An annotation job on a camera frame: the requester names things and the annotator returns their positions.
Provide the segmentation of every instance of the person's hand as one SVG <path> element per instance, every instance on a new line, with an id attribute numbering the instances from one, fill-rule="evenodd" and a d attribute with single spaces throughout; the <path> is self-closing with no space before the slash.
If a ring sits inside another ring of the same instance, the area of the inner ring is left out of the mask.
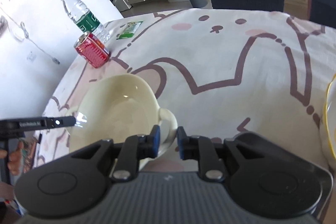
<path id="1" fill-rule="evenodd" d="M 20 165 L 21 165 L 21 158 L 22 153 L 21 149 L 23 149 L 23 142 L 19 142 L 17 144 L 16 151 L 10 153 L 9 155 L 9 163 L 8 163 L 8 169 L 12 173 L 13 176 L 17 176 L 20 173 Z M 7 151 L 0 149 L 0 159 L 4 159 L 7 156 Z"/>

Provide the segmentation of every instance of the cable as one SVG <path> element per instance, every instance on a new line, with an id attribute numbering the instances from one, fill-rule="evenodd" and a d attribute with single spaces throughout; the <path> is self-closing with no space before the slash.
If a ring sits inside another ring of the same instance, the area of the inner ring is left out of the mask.
<path id="1" fill-rule="evenodd" d="M 49 56 L 55 64 L 57 64 L 57 65 L 60 64 L 60 62 L 59 62 L 59 60 L 58 60 L 57 58 L 53 57 L 52 55 L 50 55 L 49 53 L 47 53 L 46 51 L 44 51 L 44 50 L 43 50 L 42 48 L 40 48 L 40 47 L 39 47 L 33 40 L 31 40 L 31 39 L 29 38 L 28 31 L 27 31 L 27 29 L 26 29 L 26 27 L 25 27 L 25 24 L 24 24 L 23 22 L 21 22 L 20 24 L 18 24 L 14 19 L 11 18 L 10 15 L 8 15 L 8 14 L 4 11 L 4 9 L 3 9 L 1 6 L 0 6 L 0 9 L 3 11 L 3 13 L 4 13 L 4 14 L 5 14 L 5 15 L 6 15 L 12 22 L 14 22 L 20 29 L 23 30 L 26 39 L 28 39 L 31 43 L 33 43 L 33 44 L 34 44 L 40 51 L 42 51 L 42 52 L 45 53 L 47 56 Z"/>

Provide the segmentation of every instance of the table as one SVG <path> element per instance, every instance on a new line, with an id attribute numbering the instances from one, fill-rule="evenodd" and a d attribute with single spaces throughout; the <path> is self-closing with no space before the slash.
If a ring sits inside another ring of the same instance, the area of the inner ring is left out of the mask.
<path id="1" fill-rule="evenodd" d="M 136 36 L 117 40 L 130 21 L 143 21 Z M 188 135 L 221 142 L 255 131 L 328 168 L 319 124 L 336 71 L 336 30 L 280 12 L 200 9 L 125 18 L 108 29 L 110 61 L 94 69 L 78 56 L 43 115 L 64 115 L 95 81 L 132 73 L 149 83 L 160 106 L 175 114 Z M 35 166 L 68 153 L 65 129 L 41 134 Z M 174 143 L 145 170 L 196 170 L 196 161 L 180 161 L 176 148 Z M 336 194 L 329 208 L 335 205 Z M 324 223 L 335 219 L 329 210 Z"/>

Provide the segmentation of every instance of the metal screw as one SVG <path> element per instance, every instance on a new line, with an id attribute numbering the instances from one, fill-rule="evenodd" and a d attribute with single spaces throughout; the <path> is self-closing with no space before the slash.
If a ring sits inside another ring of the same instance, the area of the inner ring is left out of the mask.
<path id="1" fill-rule="evenodd" d="M 118 170 L 113 173 L 113 177 L 116 179 L 126 180 L 131 176 L 131 173 L 127 170 Z"/>
<path id="2" fill-rule="evenodd" d="M 220 172 L 219 170 L 209 170 L 208 172 L 205 173 L 205 176 L 208 179 L 218 180 L 223 177 L 223 173 Z"/>

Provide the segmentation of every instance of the green bottle label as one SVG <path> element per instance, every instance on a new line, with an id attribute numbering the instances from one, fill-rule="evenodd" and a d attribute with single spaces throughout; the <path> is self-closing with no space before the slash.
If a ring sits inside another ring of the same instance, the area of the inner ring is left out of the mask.
<path id="1" fill-rule="evenodd" d="M 83 15 L 77 22 L 77 27 L 83 32 L 93 32 L 100 25 L 99 20 L 89 11 L 86 15 Z"/>

